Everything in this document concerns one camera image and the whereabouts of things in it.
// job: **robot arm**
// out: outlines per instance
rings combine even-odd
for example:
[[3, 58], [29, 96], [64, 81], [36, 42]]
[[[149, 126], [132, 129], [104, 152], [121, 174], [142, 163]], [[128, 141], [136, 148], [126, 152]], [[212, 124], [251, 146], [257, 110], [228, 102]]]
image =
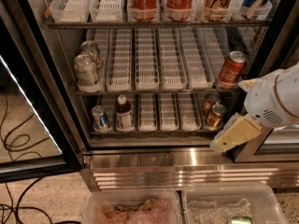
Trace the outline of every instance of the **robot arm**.
[[263, 126], [278, 128], [299, 123], [299, 63], [267, 76], [242, 81], [246, 91], [244, 107], [248, 114], [233, 115], [210, 144], [215, 151], [225, 152], [257, 137]]

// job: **bottle label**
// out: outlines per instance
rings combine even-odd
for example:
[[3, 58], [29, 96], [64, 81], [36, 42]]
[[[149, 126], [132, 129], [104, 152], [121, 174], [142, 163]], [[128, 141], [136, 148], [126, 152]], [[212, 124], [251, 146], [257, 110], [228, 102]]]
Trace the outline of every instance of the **bottle label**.
[[133, 112], [132, 108], [130, 111], [125, 113], [116, 113], [117, 120], [119, 123], [120, 128], [125, 129], [133, 126]]

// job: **brown glass bottle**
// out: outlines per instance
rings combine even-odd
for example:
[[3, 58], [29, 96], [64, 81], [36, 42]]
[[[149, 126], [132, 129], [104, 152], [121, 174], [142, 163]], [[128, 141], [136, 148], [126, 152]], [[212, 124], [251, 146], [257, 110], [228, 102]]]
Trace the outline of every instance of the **brown glass bottle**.
[[118, 102], [115, 106], [117, 122], [120, 129], [126, 130], [133, 126], [133, 113], [129, 101], [124, 95], [118, 97]]

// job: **refrigerator door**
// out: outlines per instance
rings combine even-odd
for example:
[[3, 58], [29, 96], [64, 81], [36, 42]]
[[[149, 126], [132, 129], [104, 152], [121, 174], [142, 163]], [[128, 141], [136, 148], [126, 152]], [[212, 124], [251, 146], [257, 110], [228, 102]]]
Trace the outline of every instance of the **refrigerator door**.
[[49, 65], [36, 61], [20, 32], [26, 19], [15, 21], [13, 12], [0, 0], [0, 180], [79, 171], [80, 142], [66, 124], [60, 84]]

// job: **red soda can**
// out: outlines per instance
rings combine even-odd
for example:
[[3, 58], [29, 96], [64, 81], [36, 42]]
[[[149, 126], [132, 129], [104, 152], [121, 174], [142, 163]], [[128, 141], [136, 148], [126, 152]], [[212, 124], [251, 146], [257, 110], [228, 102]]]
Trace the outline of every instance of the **red soda can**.
[[170, 8], [168, 11], [168, 17], [170, 19], [175, 21], [185, 21], [190, 17], [192, 0], [166, 0], [166, 7]]
[[157, 0], [131, 0], [132, 16], [138, 21], [151, 21], [156, 17]]
[[219, 86], [224, 89], [232, 88], [240, 78], [246, 66], [246, 55], [241, 51], [232, 51], [226, 58], [219, 73]]

